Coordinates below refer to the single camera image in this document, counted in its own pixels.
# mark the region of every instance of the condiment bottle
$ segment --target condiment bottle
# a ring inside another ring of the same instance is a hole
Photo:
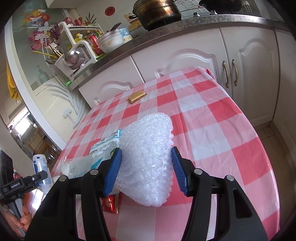
[[[89,30],[86,32],[86,34],[86,40],[93,48],[96,55],[101,56],[102,54],[104,54],[104,52],[99,48],[99,45],[97,43],[98,37],[95,34],[92,34]]]
[[[81,40],[84,40],[82,34],[76,34],[75,37],[76,37],[76,38],[74,39],[74,41],[75,41],[76,43],[78,43],[78,42],[81,41]]]
[[[95,30],[95,34],[97,35],[98,38],[103,36],[103,32],[98,29]]]

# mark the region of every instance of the kitchen cabinet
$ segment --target kitchen cabinet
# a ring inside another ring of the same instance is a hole
[[[253,126],[271,121],[279,86],[279,56],[273,30],[221,28],[230,66],[232,98]],[[235,65],[238,73],[237,84]]]
[[[210,69],[217,82],[232,96],[231,85],[226,87],[227,54],[218,28],[198,31],[172,38],[132,54],[145,82],[191,66]]]
[[[279,98],[273,122],[283,136],[296,165],[296,41],[290,32],[276,30],[280,56]]]
[[[102,71],[79,88],[91,108],[111,97],[143,84],[144,81],[129,56]]]

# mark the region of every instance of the cabinet handle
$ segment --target cabinet handle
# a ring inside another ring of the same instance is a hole
[[[235,64],[234,59],[232,60],[232,64],[233,64],[234,69],[235,69],[235,82],[234,82],[234,84],[235,84],[235,86],[237,86],[237,81],[239,80],[239,72],[237,70],[237,65]]]
[[[223,67],[224,67],[224,69],[226,71],[226,79],[227,79],[226,87],[229,88],[229,73],[228,73],[225,61],[223,61]]]

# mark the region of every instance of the red snack bag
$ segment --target red snack bag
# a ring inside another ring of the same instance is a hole
[[[100,197],[102,210],[118,214],[118,197],[119,194],[110,195],[106,198]]]

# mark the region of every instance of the snack package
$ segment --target snack package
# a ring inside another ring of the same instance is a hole
[[[102,210],[106,212],[118,214],[118,198],[119,198],[119,193],[110,195],[106,198],[100,197]]]
[[[110,159],[115,148],[119,147],[120,133],[121,130],[118,130],[94,144],[90,148],[89,155],[76,161],[63,163],[60,167],[62,174],[69,178],[76,178],[82,177],[91,169],[97,169],[101,162]]]

